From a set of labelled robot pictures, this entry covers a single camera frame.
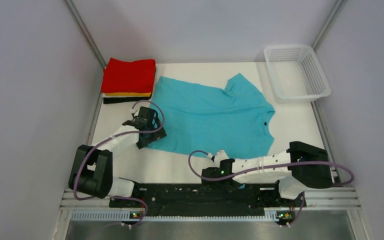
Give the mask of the teal t-shirt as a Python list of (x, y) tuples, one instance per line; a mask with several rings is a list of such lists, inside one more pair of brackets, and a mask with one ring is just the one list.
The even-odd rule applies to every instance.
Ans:
[(274, 142), (269, 124), (274, 107), (242, 74), (224, 88), (161, 76), (153, 108), (164, 114), (166, 136), (150, 150), (198, 157), (224, 150), (233, 159), (266, 156)]

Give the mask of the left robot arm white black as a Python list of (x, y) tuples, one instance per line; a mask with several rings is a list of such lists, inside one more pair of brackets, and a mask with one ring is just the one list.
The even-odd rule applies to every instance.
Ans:
[(132, 119), (121, 124), (119, 129), (95, 145), (80, 145), (75, 153), (68, 186), (74, 192), (92, 197), (121, 197), (129, 207), (140, 202), (136, 183), (113, 175), (113, 160), (126, 148), (136, 146), (143, 149), (167, 134), (163, 124), (165, 115), (159, 107), (142, 106), (132, 112)]

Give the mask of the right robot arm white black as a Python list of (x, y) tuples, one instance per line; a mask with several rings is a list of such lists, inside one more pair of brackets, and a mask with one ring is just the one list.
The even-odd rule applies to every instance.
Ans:
[(282, 152), (248, 159), (229, 158), (220, 150), (211, 160), (216, 166), (201, 171), (202, 183), (220, 183), (233, 191), (249, 182), (275, 184), (273, 200), (279, 206), (306, 190), (334, 186), (327, 151), (300, 141)]

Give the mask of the red folded t-shirt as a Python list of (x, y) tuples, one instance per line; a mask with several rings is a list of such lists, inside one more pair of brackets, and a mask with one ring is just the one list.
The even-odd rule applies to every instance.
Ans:
[(103, 70), (101, 92), (150, 95), (154, 88), (156, 68), (154, 59), (122, 61), (110, 58)]

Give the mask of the white plastic basket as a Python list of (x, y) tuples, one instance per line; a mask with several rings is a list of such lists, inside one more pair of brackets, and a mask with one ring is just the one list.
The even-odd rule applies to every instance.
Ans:
[(277, 103), (313, 102), (331, 95), (328, 79), (311, 46), (274, 45), (266, 47), (263, 54)]

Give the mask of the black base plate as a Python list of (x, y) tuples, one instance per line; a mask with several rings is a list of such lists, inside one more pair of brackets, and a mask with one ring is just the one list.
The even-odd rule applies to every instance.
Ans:
[(256, 217), (266, 208), (297, 210), (302, 204), (281, 198), (277, 184), (245, 184), (236, 189), (215, 183), (141, 183), (130, 200), (111, 199), (111, 208), (148, 207), (148, 217)]

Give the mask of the aluminium rail frame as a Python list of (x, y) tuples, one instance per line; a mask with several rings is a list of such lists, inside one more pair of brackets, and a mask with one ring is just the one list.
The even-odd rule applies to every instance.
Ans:
[[(65, 189), (60, 209), (108, 209), (110, 197), (77, 200), (73, 191)], [(310, 210), (359, 210), (361, 203), (353, 187), (333, 187), (305, 191)]]

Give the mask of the left corner metal post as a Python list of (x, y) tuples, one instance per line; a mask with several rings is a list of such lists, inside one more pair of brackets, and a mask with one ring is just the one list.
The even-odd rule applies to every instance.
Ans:
[(70, 14), (72, 15), (76, 25), (78, 26), (83, 38), (85, 39), (87, 45), (89, 46), (90, 50), (92, 51), (92, 54), (98, 61), (100, 67), (104, 69), (107, 66), (107, 63), (101, 54), (97, 44), (95, 43), (90, 31), (88, 30), (84, 20), (81, 17), (81, 14), (79, 13), (75, 3), (73, 0), (63, 0), (66, 7), (68, 8)]

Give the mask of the corner metal post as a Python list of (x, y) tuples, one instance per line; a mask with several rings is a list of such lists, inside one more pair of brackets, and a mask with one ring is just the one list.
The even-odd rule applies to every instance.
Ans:
[(107, 63), (101, 54), (97, 44), (95, 43), (90, 31), (88, 30), (84, 20), (81, 17), (81, 14), (79, 13), (75, 3), (73, 0), (63, 0), (66, 7), (68, 8), (70, 14), (72, 15), (76, 25), (78, 26), (83, 38), (85, 39), (87, 45), (89, 46), (90, 50), (92, 51), (92, 54), (98, 61), (100, 67), (104, 69), (107, 66)]
[(347, 0), (336, 0), (329, 14), (327, 15), (321, 29), (319, 30), (315, 40), (313, 41), (311, 47), (316, 52), (320, 45), (322, 44), (324, 38), (328, 34), (330, 28), (333, 26), (336, 18), (345, 7)]

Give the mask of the right corner metal post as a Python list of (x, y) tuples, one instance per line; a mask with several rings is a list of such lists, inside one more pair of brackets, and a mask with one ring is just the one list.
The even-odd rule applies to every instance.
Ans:
[(316, 52), (320, 45), (322, 44), (324, 38), (328, 34), (330, 28), (333, 26), (336, 18), (345, 7), (347, 0), (336, 0), (329, 14), (327, 15), (321, 29), (319, 30), (315, 40), (313, 41), (311, 47)]

